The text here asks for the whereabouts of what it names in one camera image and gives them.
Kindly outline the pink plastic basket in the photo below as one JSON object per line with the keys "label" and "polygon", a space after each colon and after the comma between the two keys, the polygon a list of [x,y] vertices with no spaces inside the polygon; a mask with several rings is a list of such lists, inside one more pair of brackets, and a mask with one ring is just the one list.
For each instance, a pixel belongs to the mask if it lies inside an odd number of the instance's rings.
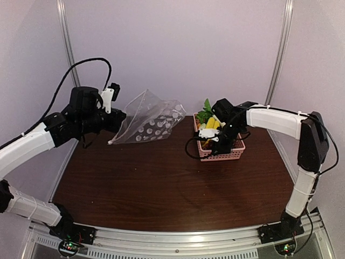
{"label": "pink plastic basket", "polygon": [[212,112],[201,111],[194,115],[195,135],[201,161],[236,160],[242,155],[248,137],[245,123],[237,118],[219,118]]}

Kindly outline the clear zip top bag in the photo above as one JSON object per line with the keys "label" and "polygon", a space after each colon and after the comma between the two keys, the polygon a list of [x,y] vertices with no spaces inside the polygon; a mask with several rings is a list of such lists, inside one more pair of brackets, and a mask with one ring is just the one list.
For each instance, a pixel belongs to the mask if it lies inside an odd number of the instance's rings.
{"label": "clear zip top bag", "polygon": [[163,140],[181,122],[186,111],[178,100],[162,100],[145,90],[124,108],[125,120],[109,145]]}

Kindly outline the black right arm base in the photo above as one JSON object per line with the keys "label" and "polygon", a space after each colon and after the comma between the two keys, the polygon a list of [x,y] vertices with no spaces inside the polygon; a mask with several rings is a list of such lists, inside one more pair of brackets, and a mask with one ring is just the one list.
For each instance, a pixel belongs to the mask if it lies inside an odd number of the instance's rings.
{"label": "black right arm base", "polygon": [[261,244],[292,239],[293,237],[301,235],[304,232],[304,228],[301,224],[297,225],[293,230],[283,230],[281,222],[264,224],[258,229]]}

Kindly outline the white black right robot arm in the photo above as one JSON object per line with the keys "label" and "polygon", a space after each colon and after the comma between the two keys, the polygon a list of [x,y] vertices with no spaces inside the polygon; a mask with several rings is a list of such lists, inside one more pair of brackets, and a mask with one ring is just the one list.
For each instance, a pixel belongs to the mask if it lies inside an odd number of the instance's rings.
{"label": "white black right robot arm", "polygon": [[297,221],[315,193],[322,165],[329,151],[329,140],[321,113],[293,112],[247,101],[234,106],[227,99],[211,108],[224,123],[213,154],[230,150],[235,138],[248,127],[269,131],[294,187],[276,228],[281,238],[288,238],[297,229]]}

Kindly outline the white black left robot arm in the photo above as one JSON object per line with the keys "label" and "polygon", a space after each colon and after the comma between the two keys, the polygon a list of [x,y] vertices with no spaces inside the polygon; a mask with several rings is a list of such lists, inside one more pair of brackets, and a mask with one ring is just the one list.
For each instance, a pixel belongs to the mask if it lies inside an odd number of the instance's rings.
{"label": "white black left robot arm", "polygon": [[14,213],[40,221],[57,235],[71,240],[78,233],[73,218],[62,205],[47,203],[9,185],[5,177],[14,169],[72,139],[85,141],[89,133],[117,133],[126,114],[112,107],[120,86],[112,83],[99,92],[93,87],[75,87],[62,112],[45,115],[33,129],[1,148],[1,213]]}

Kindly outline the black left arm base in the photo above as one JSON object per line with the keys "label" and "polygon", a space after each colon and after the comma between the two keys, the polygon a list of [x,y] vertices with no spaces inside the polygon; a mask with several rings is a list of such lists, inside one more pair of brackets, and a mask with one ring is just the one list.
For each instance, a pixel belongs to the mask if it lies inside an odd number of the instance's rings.
{"label": "black left arm base", "polygon": [[96,229],[89,226],[76,224],[68,210],[58,205],[61,219],[56,226],[49,226],[50,235],[56,236],[61,240],[72,241],[78,244],[94,243]]}

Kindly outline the yellow banana bunch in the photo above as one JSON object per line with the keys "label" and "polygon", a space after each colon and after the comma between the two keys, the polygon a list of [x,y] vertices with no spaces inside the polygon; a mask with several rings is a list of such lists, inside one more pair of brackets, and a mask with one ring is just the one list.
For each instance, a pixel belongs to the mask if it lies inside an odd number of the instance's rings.
{"label": "yellow banana bunch", "polygon": [[210,117],[206,123],[207,129],[217,129],[220,126],[220,123],[218,120],[216,120],[214,117]]}

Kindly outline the green leafy vegetable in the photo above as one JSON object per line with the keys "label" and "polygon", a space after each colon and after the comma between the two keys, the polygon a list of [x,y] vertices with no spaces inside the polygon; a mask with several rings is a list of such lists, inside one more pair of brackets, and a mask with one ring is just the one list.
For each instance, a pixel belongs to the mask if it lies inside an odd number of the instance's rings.
{"label": "green leafy vegetable", "polygon": [[196,118],[199,120],[201,124],[203,124],[207,123],[212,116],[213,112],[211,110],[211,105],[209,99],[206,98],[203,109],[197,113]]}

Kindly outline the right circuit board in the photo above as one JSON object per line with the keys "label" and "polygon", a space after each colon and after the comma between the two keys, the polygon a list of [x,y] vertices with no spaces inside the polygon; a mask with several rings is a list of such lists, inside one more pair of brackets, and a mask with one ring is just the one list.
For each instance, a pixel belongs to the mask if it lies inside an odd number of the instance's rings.
{"label": "right circuit board", "polygon": [[274,245],[276,252],[281,256],[291,256],[296,251],[296,243],[289,241]]}

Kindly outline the circuit board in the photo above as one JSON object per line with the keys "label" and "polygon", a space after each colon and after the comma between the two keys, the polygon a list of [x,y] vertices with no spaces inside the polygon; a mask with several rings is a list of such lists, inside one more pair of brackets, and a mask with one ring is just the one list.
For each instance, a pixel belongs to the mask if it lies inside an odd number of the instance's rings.
{"label": "circuit board", "polygon": [[289,241],[274,245],[276,252],[281,256],[291,256],[296,251],[296,243]]}
{"label": "circuit board", "polygon": [[76,255],[79,249],[79,246],[70,241],[61,241],[58,245],[58,252],[65,257]]}

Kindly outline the left circuit board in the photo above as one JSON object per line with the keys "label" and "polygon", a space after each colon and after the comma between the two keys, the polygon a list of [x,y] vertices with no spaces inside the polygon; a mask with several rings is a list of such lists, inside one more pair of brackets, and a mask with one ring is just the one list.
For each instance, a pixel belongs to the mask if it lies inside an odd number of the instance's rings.
{"label": "left circuit board", "polygon": [[76,255],[79,249],[79,246],[70,241],[61,241],[58,245],[58,252],[65,257]]}

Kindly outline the left aluminium frame post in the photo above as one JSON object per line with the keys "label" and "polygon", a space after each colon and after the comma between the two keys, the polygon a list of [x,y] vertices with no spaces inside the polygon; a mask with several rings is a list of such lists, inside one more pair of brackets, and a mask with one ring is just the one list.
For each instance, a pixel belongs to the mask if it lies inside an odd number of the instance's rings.
{"label": "left aluminium frame post", "polygon": [[59,23],[61,27],[61,33],[62,33],[64,46],[65,46],[65,52],[67,56],[67,62],[69,66],[72,66],[75,63],[75,59],[74,59],[74,54],[73,54],[72,42],[70,38],[70,32],[68,28],[65,1],[56,0],[56,4],[57,4]]}

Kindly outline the aluminium frame post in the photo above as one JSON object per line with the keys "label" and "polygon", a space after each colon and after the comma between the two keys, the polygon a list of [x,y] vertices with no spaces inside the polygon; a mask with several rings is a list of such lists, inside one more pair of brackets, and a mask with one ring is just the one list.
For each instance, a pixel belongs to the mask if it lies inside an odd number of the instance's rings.
{"label": "aluminium frame post", "polygon": [[62,33],[64,46],[65,46],[65,52],[67,56],[67,62],[69,66],[72,66],[75,63],[75,59],[74,59],[74,54],[73,54],[72,42],[70,38],[70,32],[68,28],[65,1],[56,0],[56,4],[57,4],[59,23],[61,27],[61,33]]}
{"label": "aluminium frame post", "polygon": [[294,7],[294,1],[293,0],[286,0],[285,1],[284,13],[283,13],[283,17],[282,17],[281,33],[280,33],[280,39],[279,39],[279,44],[278,44],[278,50],[277,50],[277,56],[275,59],[274,68],[273,68],[267,96],[265,99],[265,105],[269,105],[272,102],[274,92],[275,92],[276,86],[278,84],[280,72],[282,69],[282,64],[284,61],[284,55],[285,55],[285,52],[287,49],[289,35],[290,35],[290,31],[291,31],[291,25],[292,25],[292,19],[293,19],[293,7]]}

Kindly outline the aluminium front rail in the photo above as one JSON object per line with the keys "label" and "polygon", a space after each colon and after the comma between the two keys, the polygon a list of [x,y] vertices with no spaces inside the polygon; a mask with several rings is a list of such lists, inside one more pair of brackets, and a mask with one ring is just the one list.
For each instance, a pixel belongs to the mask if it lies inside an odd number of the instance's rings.
{"label": "aluminium front rail", "polygon": [[297,242],[291,258],[335,258],[321,215],[301,219],[304,233],[262,243],[259,225],[214,231],[150,232],[97,227],[93,244],[73,258],[286,258],[278,249]]}

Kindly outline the right aluminium frame post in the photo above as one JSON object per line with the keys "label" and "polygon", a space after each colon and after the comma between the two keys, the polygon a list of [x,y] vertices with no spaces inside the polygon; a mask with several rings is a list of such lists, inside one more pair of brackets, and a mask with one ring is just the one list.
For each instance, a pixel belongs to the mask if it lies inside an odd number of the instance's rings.
{"label": "right aluminium frame post", "polygon": [[294,7],[294,1],[293,0],[286,0],[285,1],[284,13],[283,13],[283,17],[282,17],[281,33],[280,33],[280,39],[279,39],[279,44],[278,44],[278,50],[277,50],[277,56],[275,59],[274,68],[273,68],[267,96],[265,99],[265,105],[269,105],[272,102],[274,92],[275,92],[276,86],[278,84],[280,72],[282,69],[282,64],[284,61],[284,55],[285,55],[285,52],[287,49],[289,35],[290,35],[290,31],[291,31],[291,25],[292,25],[292,19],[293,19],[293,7]]}

